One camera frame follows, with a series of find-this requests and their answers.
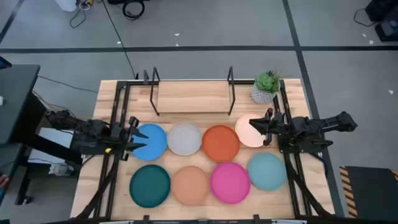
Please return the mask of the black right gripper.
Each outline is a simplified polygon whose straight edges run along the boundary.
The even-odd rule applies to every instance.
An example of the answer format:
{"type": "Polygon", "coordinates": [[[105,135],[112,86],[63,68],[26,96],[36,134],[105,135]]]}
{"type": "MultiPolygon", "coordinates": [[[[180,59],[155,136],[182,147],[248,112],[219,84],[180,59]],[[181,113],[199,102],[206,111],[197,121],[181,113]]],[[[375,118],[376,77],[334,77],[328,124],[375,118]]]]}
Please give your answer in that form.
{"type": "Polygon", "coordinates": [[[280,135],[284,132],[284,114],[280,111],[273,112],[272,108],[269,108],[265,117],[250,119],[249,124],[252,125],[261,135],[265,135],[266,138],[263,141],[265,146],[268,146],[272,142],[272,135],[280,135]]]}

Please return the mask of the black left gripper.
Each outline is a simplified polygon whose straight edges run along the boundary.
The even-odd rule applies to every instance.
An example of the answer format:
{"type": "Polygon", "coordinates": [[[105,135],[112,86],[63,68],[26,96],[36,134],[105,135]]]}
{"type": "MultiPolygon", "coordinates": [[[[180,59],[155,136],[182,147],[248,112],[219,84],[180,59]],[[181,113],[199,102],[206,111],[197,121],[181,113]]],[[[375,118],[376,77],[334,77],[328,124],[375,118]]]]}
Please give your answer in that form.
{"type": "Polygon", "coordinates": [[[131,135],[140,138],[148,138],[145,134],[142,134],[137,129],[139,120],[135,116],[129,118],[129,127],[125,128],[124,123],[111,123],[111,143],[110,143],[110,153],[118,156],[120,160],[128,160],[128,151],[134,151],[140,147],[147,146],[144,143],[131,143],[131,135]]]}

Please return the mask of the blue plate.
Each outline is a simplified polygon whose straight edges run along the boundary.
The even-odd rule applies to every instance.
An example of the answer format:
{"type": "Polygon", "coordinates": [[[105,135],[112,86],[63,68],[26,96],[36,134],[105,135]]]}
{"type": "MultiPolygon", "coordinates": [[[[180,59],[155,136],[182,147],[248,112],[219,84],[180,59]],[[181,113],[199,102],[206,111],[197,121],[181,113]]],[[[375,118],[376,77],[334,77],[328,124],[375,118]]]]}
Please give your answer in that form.
{"type": "Polygon", "coordinates": [[[143,124],[139,126],[139,131],[147,138],[134,137],[133,143],[145,144],[133,150],[134,157],[142,161],[153,161],[162,156],[167,148],[166,132],[156,124],[143,124]]]}

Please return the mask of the cream plate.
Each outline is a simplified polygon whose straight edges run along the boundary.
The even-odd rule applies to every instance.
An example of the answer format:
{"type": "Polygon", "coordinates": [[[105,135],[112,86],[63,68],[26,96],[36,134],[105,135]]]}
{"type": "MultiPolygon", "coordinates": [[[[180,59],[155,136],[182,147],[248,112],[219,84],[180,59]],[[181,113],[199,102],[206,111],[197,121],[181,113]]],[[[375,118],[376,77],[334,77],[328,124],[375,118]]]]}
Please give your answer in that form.
{"type": "Polygon", "coordinates": [[[236,122],[235,132],[241,143],[247,147],[261,147],[266,139],[264,135],[249,124],[250,119],[258,118],[261,117],[256,114],[244,114],[236,122]]]}

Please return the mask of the orange plate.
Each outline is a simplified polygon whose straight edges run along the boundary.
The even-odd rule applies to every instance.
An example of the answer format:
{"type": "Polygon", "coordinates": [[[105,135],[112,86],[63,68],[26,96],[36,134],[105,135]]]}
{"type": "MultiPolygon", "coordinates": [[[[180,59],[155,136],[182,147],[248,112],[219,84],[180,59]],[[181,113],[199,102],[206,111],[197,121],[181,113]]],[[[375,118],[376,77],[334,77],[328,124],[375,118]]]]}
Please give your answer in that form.
{"type": "Polygon", "coordinates": [[[202,137],[201,148],[215,162],[232,161],[238,154],[238,135],[230,127],[215,125],[207,129],[202,137]]]}

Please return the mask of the light teal plate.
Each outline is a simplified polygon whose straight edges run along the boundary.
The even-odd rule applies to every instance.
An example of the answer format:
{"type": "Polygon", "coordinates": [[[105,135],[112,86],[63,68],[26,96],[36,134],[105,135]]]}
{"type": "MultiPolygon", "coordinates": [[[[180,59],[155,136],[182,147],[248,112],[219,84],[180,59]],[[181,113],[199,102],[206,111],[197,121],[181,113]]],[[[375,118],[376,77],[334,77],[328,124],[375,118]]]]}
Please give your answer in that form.
{"type": "Polygon", "coordinates": [[[268,152],[255,154],[247,171],[253,185],[260,190],[277,190],[286,180],[285,166],[277,156],[268,152]]]}

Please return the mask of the grey plate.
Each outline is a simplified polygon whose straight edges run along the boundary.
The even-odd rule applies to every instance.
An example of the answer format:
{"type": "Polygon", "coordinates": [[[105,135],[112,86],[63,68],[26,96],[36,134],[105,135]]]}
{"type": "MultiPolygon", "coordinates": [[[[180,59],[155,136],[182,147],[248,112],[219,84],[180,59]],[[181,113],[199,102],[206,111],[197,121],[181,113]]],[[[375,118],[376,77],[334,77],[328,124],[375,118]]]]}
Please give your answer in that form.
{"type": "Polygon", "coordinates": [[[173,125],[167,134],[169,149],[179,156],[190,156],[201,148],[202,133],[193,123],[181,122],[173,125]]]}

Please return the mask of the pink plate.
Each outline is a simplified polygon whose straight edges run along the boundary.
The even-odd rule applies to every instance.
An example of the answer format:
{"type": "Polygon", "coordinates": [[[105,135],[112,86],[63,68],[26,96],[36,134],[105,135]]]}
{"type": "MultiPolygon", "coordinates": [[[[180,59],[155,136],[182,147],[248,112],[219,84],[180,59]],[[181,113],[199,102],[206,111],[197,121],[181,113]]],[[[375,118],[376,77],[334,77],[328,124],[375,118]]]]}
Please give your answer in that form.
{"type": "Polygon", "coordinates": [[[249,195],[250,188],[249,175],[238,163],[220,163],[211,172],[210,189],[220,202],[241,203],[249,195]]]}

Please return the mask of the tan plate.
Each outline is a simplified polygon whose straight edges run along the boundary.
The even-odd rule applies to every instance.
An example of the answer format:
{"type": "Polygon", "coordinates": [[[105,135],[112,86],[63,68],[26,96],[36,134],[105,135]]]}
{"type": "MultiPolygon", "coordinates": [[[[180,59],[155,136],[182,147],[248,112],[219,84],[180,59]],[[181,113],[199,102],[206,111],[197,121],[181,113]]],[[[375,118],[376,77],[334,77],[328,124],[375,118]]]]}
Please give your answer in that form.
{"type": "Polygon", "coordinates": [[[201,205],[209,191],[208,176],[197,166],[185,166],[172,178],[172,193],[184,205],[201,205]]]}

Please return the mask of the succulent in white patterned pot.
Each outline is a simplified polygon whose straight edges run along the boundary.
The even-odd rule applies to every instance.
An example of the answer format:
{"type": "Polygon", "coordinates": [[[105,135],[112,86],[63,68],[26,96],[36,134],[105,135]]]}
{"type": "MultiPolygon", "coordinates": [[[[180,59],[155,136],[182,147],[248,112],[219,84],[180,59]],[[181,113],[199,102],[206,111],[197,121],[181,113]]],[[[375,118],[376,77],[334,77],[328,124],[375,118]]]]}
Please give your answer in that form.
{"type": "Polygon", "coordinates": [[[275,68],[258,75],[251,90],[251,98],[257,104],[268,104],[273,101],[280,89],[280,80],[282,76],[275,68]]]}

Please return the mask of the dark teal plate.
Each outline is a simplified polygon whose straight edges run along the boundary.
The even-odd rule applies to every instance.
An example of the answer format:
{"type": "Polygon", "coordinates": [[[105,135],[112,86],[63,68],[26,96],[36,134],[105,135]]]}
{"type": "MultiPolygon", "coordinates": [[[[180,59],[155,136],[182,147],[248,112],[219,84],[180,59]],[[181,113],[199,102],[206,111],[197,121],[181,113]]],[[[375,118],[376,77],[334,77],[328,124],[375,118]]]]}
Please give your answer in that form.
{"type": "Polygon", "coordinates": [[[149,164],[135,171],[129,183],[129,193],[138,206],[154,208],[167,199],[170,186],[167,171],[161,166],[149,164]]]}

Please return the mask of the white panel under desk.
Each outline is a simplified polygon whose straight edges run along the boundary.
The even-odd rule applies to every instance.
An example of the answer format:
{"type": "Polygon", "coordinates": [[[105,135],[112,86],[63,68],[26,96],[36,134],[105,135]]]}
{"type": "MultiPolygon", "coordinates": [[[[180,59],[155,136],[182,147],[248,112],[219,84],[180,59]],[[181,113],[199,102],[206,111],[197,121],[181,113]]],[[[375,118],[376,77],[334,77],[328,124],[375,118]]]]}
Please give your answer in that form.
{"type": "MultiPolygon", "coordinates": [[[[70,147],[73,138],[72,131],[58,131],[52,128],[41,128],[38,135],[64,147],[70,147]]],[[[31,150],[28,161],[39,164],[60,164],[65,162],[64,159],[36,149],[31,150]]]]}

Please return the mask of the black desk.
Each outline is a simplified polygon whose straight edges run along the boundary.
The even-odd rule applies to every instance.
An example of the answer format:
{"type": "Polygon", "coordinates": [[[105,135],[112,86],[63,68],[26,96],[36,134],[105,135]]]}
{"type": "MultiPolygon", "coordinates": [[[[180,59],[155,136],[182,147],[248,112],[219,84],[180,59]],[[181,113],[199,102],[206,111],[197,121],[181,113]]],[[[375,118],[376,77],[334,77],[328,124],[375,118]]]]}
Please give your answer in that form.
{"type": "Polygon", "coordinates": [[[29,146],[67,162],[80,165],[81,154],[36,134],[36,129],[46,112],[46,107],[33,94],[40,67],[38,65],[13,65],[0,69],[0,176],[10,179],[18,166],[28,169],[29,146]]]}

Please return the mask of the black mat with hazard stripes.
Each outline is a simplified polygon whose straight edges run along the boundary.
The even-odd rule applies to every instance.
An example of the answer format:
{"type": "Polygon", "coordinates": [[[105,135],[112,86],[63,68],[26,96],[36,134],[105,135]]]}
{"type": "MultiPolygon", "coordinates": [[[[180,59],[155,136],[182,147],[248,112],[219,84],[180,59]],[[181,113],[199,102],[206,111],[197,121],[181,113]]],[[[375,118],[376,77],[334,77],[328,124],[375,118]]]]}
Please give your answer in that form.
{"type": "Polygon", "coordinates": [[[398,222],[398,170],[341,166],[350,218],[398,222]]]}

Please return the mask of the white container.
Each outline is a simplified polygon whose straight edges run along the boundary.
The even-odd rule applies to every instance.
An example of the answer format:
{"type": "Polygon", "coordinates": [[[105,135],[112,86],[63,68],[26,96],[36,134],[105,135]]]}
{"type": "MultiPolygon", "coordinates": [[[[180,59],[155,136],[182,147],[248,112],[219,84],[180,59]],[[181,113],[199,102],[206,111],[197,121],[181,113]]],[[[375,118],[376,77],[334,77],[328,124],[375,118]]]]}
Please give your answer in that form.
{"type": "Polygon", "coordinates": [[[77,8],[76,0],[55,0],[55,2],[63,11],[73,12],[77,8]]]}

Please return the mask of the black equipment box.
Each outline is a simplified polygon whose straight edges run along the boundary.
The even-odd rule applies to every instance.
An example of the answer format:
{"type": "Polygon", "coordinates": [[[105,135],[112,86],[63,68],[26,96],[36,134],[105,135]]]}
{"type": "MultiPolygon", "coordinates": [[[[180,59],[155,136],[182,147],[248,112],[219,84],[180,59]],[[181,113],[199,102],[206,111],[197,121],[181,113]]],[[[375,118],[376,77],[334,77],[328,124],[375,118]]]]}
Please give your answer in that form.
{"type": "Polygon", "coordinates": [[[375,27],[375,31],[382,42],[398,42],[398,21],[385,20],[375,27]]]}

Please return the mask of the black equipment case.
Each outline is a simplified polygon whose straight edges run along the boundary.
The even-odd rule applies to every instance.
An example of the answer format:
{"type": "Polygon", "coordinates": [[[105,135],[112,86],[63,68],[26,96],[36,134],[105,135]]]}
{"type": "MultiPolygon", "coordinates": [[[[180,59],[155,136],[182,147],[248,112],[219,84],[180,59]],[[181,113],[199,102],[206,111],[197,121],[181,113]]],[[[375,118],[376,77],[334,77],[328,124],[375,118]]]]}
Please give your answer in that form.
{"type": "Polygon", "coordinates": [[[366,14],[372,22],[381,21],[398,5],[398,0],[371,0],[365,7],[366,14]]]}

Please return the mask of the wooden shelf black metal frame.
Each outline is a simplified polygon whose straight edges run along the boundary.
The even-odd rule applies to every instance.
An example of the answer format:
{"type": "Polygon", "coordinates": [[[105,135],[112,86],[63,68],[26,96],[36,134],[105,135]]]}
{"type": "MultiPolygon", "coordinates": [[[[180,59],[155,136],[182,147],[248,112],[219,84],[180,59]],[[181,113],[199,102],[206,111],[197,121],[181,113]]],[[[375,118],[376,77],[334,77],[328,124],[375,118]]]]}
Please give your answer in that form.
{"type": "Polygon", "coordinates": [[[231,114],[236,94],[233,67],[225,80],[162,81],[154,67],[150,77],[144,71],[144,84],[150,85],[149,101],[156,115],[161,113],[231,114]]]}

